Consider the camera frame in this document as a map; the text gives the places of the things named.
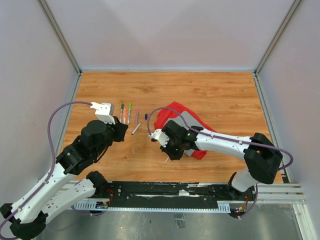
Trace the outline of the purple pen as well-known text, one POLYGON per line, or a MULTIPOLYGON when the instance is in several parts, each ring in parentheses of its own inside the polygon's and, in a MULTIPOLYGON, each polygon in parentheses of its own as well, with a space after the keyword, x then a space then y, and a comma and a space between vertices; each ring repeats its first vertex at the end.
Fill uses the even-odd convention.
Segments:
POLYGON ((135 113, 135 124, 137 125, 139 122, 139 113, 140 113, 140 107, 138 106, 136 108, 136 113, 135 113))

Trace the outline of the white marker green end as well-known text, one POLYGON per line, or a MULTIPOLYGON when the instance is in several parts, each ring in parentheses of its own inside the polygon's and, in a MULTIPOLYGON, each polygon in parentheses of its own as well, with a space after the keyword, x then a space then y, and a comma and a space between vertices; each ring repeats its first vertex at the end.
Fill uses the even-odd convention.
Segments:
POLYGON ((129 109, 129 105, 128 105, 128 112, 127 112, 127 124, 128 125, 130 124, 130 121, 131 121, 131 110, 132 109, 129 109))

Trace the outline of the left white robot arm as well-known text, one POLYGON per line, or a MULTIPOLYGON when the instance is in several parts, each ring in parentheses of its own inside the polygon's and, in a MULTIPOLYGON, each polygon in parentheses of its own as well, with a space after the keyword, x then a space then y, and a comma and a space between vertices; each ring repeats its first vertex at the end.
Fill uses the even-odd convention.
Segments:
POLYGON ((53 169, 25 196, 1 206, 0 213, 6 222, 10 222, 14 239, 31 240, 57 215, 80 200, 101 198, 109 192, 104 176, 92 171, 69 190, 57 194, 84 169, 98 162, 114 142, 124 141, 128 125, 119 122, 116 116, 112 119, 111 123, 90 121, 73 143, 55 157, 53 169))

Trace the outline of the orange white pen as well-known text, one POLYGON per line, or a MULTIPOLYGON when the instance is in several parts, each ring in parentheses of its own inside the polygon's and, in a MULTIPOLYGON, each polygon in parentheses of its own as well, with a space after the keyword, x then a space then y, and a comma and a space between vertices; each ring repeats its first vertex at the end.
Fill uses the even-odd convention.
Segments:
POLYGON ((123 110, 120 110, 119 121, 123 122, 123 110))

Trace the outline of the orange highlighter pen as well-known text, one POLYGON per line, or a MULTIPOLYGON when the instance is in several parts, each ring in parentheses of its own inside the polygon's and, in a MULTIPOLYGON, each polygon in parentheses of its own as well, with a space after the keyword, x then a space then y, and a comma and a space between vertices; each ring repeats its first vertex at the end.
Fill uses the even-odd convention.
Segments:
POLYGON ((126 124, 126 120, 127 120, 127 111, 126 111, 126 108, 123 109, 122 120, 123 120, 123 124, 126 124))

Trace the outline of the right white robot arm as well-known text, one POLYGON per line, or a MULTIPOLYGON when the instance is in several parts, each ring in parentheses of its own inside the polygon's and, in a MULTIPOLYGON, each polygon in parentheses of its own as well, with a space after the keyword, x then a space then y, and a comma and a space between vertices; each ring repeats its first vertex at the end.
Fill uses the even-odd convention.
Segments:
POLYGON ((154 139, 171 160, 180 160, 185 151, 207 151, 226 154, 245 162, 245 168, 235 172, 226 186, 232 200, 244 197, 256 184, 274 183, 283 155, 262 133, 254 136, 233 136, 211 131, 202 126, 185 128, 173 120, 157 129, 154 139))

